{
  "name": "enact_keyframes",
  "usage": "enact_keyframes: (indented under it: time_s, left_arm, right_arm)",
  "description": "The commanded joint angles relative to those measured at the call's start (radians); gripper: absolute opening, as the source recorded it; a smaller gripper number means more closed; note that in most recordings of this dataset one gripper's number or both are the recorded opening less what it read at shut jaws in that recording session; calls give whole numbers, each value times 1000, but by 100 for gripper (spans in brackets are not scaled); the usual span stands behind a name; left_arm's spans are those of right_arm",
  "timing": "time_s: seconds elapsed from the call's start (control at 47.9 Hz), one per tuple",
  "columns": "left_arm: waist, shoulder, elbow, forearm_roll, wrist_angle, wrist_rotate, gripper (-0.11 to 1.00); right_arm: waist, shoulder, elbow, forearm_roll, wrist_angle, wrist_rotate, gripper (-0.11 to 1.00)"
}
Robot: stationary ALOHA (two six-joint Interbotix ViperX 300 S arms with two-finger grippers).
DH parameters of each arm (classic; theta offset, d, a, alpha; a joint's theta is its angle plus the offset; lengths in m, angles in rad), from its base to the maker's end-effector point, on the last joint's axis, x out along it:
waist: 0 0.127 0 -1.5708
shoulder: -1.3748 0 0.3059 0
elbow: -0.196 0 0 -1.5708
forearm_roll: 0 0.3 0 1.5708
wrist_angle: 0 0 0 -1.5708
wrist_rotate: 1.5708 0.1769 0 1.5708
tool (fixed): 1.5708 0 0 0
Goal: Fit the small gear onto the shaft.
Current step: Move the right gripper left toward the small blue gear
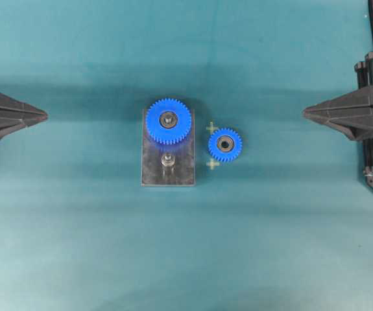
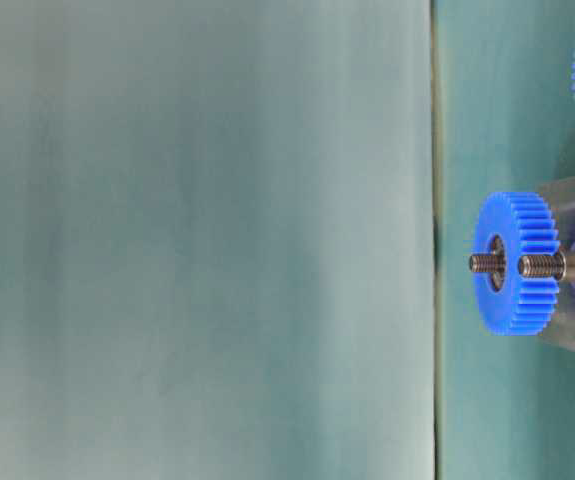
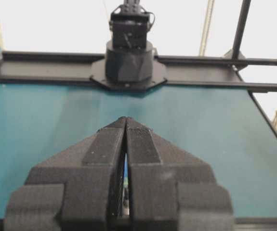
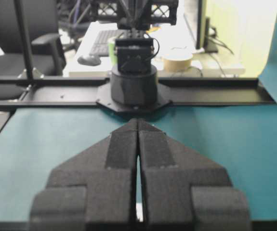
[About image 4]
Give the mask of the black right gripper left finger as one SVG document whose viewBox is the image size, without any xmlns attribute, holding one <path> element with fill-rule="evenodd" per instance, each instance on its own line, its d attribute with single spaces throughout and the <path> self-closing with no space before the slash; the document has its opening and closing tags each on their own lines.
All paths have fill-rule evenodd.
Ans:
<svg viewBox="0 0 277 231">
<path fill-rule="evenodd" d="M 138 120 L 53 168 L 34 197 L 32 231 L 129 231 L 136 220 Z"/>
</svg>

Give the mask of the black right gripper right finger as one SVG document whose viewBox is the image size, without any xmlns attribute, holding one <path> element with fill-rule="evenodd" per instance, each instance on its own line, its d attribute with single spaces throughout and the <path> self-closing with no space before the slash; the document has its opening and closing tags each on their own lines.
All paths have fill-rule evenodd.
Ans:
<svg viewBox="0 0 277 231">
<path fill-rule="evenodd" d="M 138 120 L 143 211 L 151 231 L 249 231 L 247 198 L 225 167 Z"/>
</svg>

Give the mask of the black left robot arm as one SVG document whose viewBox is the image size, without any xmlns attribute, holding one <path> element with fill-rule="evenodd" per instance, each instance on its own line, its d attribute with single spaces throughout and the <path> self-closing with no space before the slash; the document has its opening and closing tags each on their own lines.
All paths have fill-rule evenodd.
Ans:
<svg viewBox="0 0 277 231">
<path fill-rule="evenodd" d="M 92 0 L 91 21 L 110 21 L 124 30 L 115 39 L 117 63 L 108 83 L 98 88 L 96 102 L 115 112 L 152 112 L 170 103 L 169 88 L 159 84 L 151 64 L 158 54 L 155 38 L 146 34 L 151 24 L 175 25 L 177 0 Z"/>
</svg>

